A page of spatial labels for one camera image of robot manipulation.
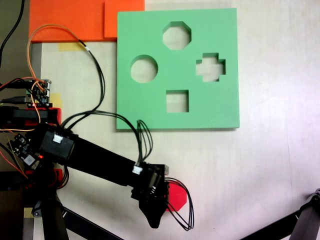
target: orange wire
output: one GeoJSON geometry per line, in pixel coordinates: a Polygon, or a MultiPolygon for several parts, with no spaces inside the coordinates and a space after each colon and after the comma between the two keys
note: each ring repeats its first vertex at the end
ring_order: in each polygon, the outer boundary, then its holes
{"type": "Polygon", "coordinates": [[[31,60],[30,60],[30,46],[31,46],[31,40],[32,38],[35,36],[35,34],[41,30],[41,29],[45,29],[45,28],[59,28],[59,29],[63,29],[63,30],[66,30],[68,31],[71,35],[73,35],[78,41],[80,40],[76,34],[74,34],[73,31],[71,31],[69,28],[67,28],[66,26],[63,26],[63,25],[59,25],[59,24],[45,24],[45,25],[42,25],[40,27],[38,27],[36,30],[33,31],[33,33],[30,35],[29,37],[29,40],[28,40],[28,44],[26,46],[26,59],[27,59],[27,63],[28,63],[28,67],[30,69],[30,72],[31,72],[31,75],[36,78],[36,74],[34,72],[34,69],[32,68],[32,65],[31,65],[31,60]]]}
{"type": "Polygon", "coordinates": [[[27,175],[25,175],[24,172],[22,172],[19,168],[17,168],[15,165],[13,165],[13,164],[4,156],[4,154],[3,154],[1,151],[0,151],[0,155],[3,157],[4,160],[7,161],[8,164],[10,164],[12,167],[14,167],[14,168],[15,168],[19,173],[21,173],[26,179],[29,179],[29,178],[27,177],[27,175]]]}
{"type": "MultiPolygon", "coordinates": [[[[37,80],[34,82],[34,84],[33,84],[32,87],[31,87],[31,91],[34,89],[35,85],[36,85],[38,82],[39,82],[39,81],[37,81],[37,80]]],[[[33,104],[33,106],[34,106],[34,108],[35,108],[36,114],[38,115],[39,123],[41,123],[40,113],[39,113],[39,111],[38,111],[38,108],[37,108],[37,106],[36,106],[36,103],[35,103],[35,100],[34,100],[34,97],[32,96],[32,94],[31,94],[31,100],[32,100],[32,104],[33,104]]],[[[5,132],[11,132],[11,133],[13,133],[12,131],[31,132],[31,131],[33,131],[33,130],[35,130],[35,129],[28,129],[28,130],[26,130],[26,129],[0,129],[0,130],[1,130],[1,131],[5,131],[5,132]]]]}
{"type": "MultiPolygon", "coordinates": [[[[34,87],[35,87],[35,85],[37,84],[37,82],[38,82],[38,81],[35,81],[34,84],[32,85],[32,87],[31,87],[31,92],[34,90],[34,87]]],[[[34,100],[34,97],[32,96],[32,94],[31,94],[31,100],[32,100],[32,104],[33,104],[33,106],[34,106],[34,108],[35,108],[36,114],[38,114],[39,123],[41,123],[40,113],[39,113],[38,108],[37,108],[37,106],[36,106],[36,104],[35,104],[35,100],[34,100]]]]}

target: black clamp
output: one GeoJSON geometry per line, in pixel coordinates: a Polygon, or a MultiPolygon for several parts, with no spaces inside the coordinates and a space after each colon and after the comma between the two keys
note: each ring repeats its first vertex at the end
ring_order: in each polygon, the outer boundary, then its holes
{"type": "Polygon", "coordinates": [[[59,206],[59,208],[61,209],[61,212],[63,213],[65,211],[64,209],[64,206],[62,205],[58,195],[55,193],[54,195],[52,194],[48,194],[46,193],[45,195],[43,195],[42,199],[39,200],[35,206],[32,208],[32,215],[35,217],[35,218],[40,218],[42,217],[42,212],[41,212],[41,208],[43,206],[43,203],[44,202],[47,202],[47,201],[54,201],[55,204],[57,204],[59,206]]]}

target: tripod leg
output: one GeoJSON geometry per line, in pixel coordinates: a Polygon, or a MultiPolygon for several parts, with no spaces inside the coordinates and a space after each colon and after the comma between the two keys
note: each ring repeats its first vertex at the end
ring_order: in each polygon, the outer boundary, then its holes
{"type": "Polygon", "coordinates": [[[313,206],[309,206],[301,212],[289,240],[316,240],[319,227],[320,214],[313,206]]]}
{"type": "Polygon", "coordinates": [[[45,240],[69,240],[61,207],[54,199],[45,199],[41,204],[45,240]]]}

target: red foam piece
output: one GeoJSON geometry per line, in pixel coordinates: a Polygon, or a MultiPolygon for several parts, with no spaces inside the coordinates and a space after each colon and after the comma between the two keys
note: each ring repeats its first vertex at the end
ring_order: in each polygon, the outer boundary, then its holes
{"type": "Polygon", "coordinates": [[[169,183],[169,203],[174,207],[176,211],[179,211],[187,203],[187,192],[181,186],[169,183]]]}
{"type": "Polygon", "coordinates": [[[118,37],[118,12],[144,11],[145,0],[105,0],[104,38],[116,41],[118,37]]]}
{"type": "MultiPolygon", "coordinates": [[[[59,24],[85,42],[115,41],[118,12],[144,9],[144,0],[30,0],[29,36],[42,25],[59,24]]],[[[54,27],[40,30],[32,39],[33,43],[76,41],[67,31],[54,27]]]]}

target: circular hole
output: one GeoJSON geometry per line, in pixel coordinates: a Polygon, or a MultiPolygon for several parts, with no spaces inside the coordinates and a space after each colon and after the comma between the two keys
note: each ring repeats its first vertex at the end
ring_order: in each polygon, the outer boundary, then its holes
{"type": "Polygon", "coordinates": [[[155,79],[158,73],[156,60],[149,55],[137,56],[131,65],[131,77],[138,83],[146,84],[155,79]]]}

